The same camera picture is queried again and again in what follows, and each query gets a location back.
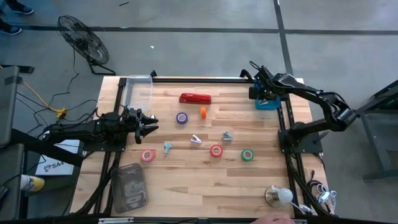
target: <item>human hand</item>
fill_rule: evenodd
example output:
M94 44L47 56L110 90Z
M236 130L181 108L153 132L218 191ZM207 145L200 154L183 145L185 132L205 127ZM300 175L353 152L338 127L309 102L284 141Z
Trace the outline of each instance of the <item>human hand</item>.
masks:
M251 224L294 224L294 221L287 214L275 213L261 217Z

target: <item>fan grille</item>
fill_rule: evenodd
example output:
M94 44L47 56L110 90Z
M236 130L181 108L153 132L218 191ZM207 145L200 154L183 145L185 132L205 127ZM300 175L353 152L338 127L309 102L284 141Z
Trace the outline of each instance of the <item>fan grille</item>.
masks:
M58 27L62 37L81 56L91 63L99 65L106 64L109 60L109 53L100 38L90 29L73 16L60 16Z

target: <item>purple tape roll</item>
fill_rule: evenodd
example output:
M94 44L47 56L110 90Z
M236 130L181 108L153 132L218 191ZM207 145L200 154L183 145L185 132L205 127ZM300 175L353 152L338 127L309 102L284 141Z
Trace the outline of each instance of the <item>purple tape roll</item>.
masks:
M175 119L177 120L178 124L185 124L186 122L188 122L188 115L181 112L176 115Z

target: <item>red tape roll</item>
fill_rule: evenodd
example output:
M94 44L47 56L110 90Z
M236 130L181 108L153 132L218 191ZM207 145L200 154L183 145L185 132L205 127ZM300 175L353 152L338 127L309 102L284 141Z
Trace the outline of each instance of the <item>red tape roll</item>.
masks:
M144 162L150 162L155 157L155 151L146 149L141 153L141 160Z
M220 157L223 155L223 148L220 145L214 145L210 149L210 154L215 158Z

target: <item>green tape roll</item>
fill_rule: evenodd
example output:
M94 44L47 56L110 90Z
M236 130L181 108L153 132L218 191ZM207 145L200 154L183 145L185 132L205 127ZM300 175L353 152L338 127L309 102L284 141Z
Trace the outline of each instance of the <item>green tape roll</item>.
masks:
M254 152L251 149L244 149L241 153L241 157L244 161L251 161L254 158Z

